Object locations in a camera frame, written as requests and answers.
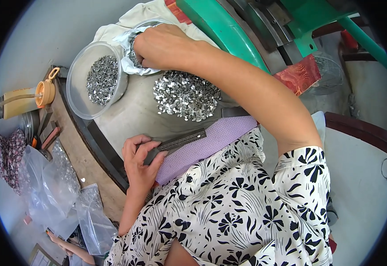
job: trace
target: pink floral fabric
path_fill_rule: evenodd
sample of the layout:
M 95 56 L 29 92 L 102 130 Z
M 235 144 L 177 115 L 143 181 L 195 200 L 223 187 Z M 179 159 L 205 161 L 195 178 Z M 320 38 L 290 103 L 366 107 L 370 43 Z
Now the pink floral fabric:
M 19 196 L 18 171 L 25 148 L 25 134 L 21 129 L 13 132 L 9 139 L 0 135 L 0 178 Z

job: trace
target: woman's arm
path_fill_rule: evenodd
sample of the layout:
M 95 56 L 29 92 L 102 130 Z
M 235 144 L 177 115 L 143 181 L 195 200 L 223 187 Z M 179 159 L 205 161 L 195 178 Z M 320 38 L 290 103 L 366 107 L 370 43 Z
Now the woman's arm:
M 306 107 L 285 85 L 250 63 L 205 41 L 161 24 L 138 35 L 134 49 L 144 67 L 189 72 L 212 82 L 236 100 L 276 139 L 278 153 L 322 146 Z
M 56 244 L 74 253 L 86 263 L 95 265 L 93 256 L 90 255 L 87 250 L 80 248 L 79 246 L 76 246 L 74 244 L 68 243 L 59 237 L 55 237 L 52 233 L 47 232 L 47 234 L 49 235 L 50 239 Z
M 148 151 L 156 148 L 159 144 L 160 142 L 151 141 L 145 135 L 137 135 L 124 142 L 122 157 L 130 187 L 127 189 L 126 204 L 119 222 L 118 235 L 120 236 L 125 235 L 136 221 L 146 196 L 154 185 L 159 167 L 168 153 L 159 152 L 150 165 L 143 165 Z

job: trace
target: person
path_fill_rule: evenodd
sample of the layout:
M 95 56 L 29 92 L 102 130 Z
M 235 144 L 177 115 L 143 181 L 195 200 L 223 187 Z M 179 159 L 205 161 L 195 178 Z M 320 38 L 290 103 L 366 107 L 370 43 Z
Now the person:
M 134 50 L 144 67 L 189 72 L 227 93 L 275 137 L 280 157 L 269 176 L 263 137 L 254 128 L 155 190 L 145 204 L 166 152 L 145 166 L 160 143 L 144 135 L 127 139 L 122 156 L 130 187 L 105 265 L 329 265 L 329 172 L 298 97 L 175 25 L 146 29 Z
M 50 240 L 63 249 L 69 257 L 69 266 L 93 266 L 95 265 L 94 258 L 88 253 L 87 250 L 80 248 L 74 244 L 68 243 L 65 240 L 56 237 L 52 232 L 48 231 L 47 234 Z

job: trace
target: black and white floral shirt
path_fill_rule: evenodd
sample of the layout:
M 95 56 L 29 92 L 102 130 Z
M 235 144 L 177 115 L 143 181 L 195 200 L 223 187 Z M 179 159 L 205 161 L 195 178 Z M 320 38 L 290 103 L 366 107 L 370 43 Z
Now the black and white floral shirt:
M 163 186 L 111 265 L 164 265 L 175 237 L 200 265 L 329 265 L 329 173 L 316 146 L 285 153 L 270 177 L 258 128 Z

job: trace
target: woman's left hand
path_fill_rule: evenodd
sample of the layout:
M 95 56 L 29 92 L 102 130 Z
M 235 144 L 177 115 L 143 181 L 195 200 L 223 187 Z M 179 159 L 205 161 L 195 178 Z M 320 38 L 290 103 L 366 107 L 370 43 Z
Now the woman's left hand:
M 48 231 L 47 234 L 49 235 L 50 240 L 53 241 L 53 242 L 55 242 L 55 243 L 58 244 L 59 246 L 60 246 L 60 244 L 61 244 L 62 242 L 64 242 L 63 239 L 61 239 L 61 238 L 55 236 L 52 232 L 49 232 L 49 231 Z
M 150 165 L 143 165 L 143 161 L 148 155 L 148 151 L 156 148 L 159 144 L 160 142 L 151 141 L 145 135 L 137 135 L 125 141 L 122 157 L 130 184 L 127 195 L 130 194 L 141 200 L 146 199 L 149 190 L 154 185 L 159 167 L 161 167 L 168 152 L 159 152 Z

